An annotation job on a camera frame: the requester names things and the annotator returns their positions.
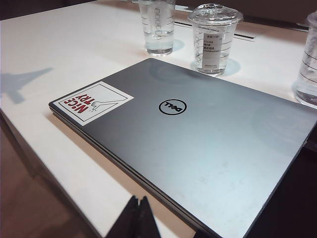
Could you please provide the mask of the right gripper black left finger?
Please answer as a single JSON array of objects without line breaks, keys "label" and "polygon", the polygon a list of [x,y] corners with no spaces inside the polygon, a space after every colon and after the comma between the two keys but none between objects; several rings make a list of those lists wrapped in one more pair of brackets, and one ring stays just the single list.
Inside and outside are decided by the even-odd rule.
[{"label": "right gripper black left finger", "polygon": [[134,232],[134,218],[138,209],[138,199],[132,196],[106,235],[107,238],[131,238]]}]

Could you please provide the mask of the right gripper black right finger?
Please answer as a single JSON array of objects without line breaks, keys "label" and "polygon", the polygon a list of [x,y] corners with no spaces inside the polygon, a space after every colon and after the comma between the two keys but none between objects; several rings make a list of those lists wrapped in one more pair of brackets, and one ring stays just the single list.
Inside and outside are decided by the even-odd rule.
[{"label": "right gripper black right finger", "polygon": [[146,196],[142,198],[139,205],[139,237],[161,238],[150,203]]}]

